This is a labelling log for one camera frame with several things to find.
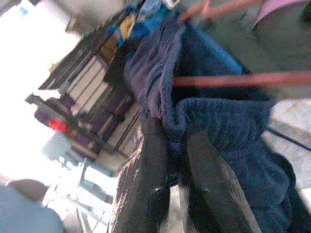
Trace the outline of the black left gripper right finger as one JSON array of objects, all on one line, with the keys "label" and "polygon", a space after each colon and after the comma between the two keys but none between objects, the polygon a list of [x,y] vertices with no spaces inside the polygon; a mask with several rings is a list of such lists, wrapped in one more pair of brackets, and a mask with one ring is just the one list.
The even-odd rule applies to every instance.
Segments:
[{"label": "black left gripper right finger", "polygon": [[259,233],[259,224],[230,165],[204,131],[186,133],[188,219],[198,233]]}]

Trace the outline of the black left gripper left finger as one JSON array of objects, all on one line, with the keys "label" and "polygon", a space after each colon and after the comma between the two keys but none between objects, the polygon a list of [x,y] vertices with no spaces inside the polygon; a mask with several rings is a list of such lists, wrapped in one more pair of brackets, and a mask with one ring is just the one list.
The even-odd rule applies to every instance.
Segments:
[{"label": "black left gripper left finger", "polygon": [[166,139],[159,120],[141,124],[143,141],[119,175],[112,233],[163,233],[167,226],[170,183]]}]

